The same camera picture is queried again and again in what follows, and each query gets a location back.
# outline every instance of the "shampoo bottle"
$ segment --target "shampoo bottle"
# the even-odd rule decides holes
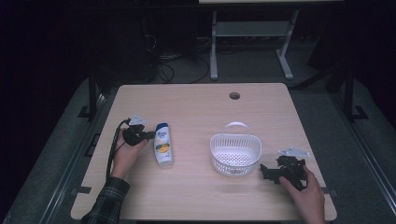
[[[160,123],[157,125],[154,137],[154,152],[155,158],[161,166],[173,163],[171,138],[167,123]]]

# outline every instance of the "hand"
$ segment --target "hand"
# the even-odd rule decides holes
[[[135,146],[130,146],[125,143],[125,139],[122,136],[123,129],[120,130],[119,138],[116,144],[116,155],[114,156],[113,170],[110,176],[114,176],[120,179],[124,179],[134,163],[137,160],[140,150],[148,143],[148,140],[143,140]]]
[[[294,200],[297,209],[308,224],[325,223],[324,220],[324,194],[315,175],[304,166],[307,186],[301,191],[297,190],[288,179],[281,176],[282,184]]]

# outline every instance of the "basket handle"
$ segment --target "basket handle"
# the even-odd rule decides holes
[[[233,126],[242,126],[242,127],[245,127],[245,128],[247,128],[247,133],[250,134],[250,129],[248,128],[248,126],[247,126],[245,123],[238,122],[238,121],[231,122],[231,123],[227,124],[227,125],[224,127],[222,133],[225,133],[225,131],[226,131],[228,128],[231,128],[231,127],[233,127]]]

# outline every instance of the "table leg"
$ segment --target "table leg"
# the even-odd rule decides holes
[[[217,12],[213,12],[212,21],[212,50],[210,52],[210,78],[212,80],[218,79],[218,61],[216,58],[216,17]]]
[[[293,79],[293,74],[291,73],[291,70],[290,70],[288,61],[285,58],[285,55],[286,55],[286,51],[289,46],[291,35],[293,34],[293,30],[294,30],[295,23],[297,21],[298,13],[299,13],[299,10],[293,11],[293,14],[291,16],[290,23],[288,26],[288,30],[285,35],[285,42],[283,43],[283,46],[281,49],[276,50],[276,56],[279,59],[280,65],[282,66],[282,70],[283,70],[283,73],[285,74],[286,79]]]

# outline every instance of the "plaid sleeve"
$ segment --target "plaid sleeve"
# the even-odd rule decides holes
[[[122,179],[110,177],[99,193],[91,212],[80,223],[119,223],[122,202],[129,190]]]

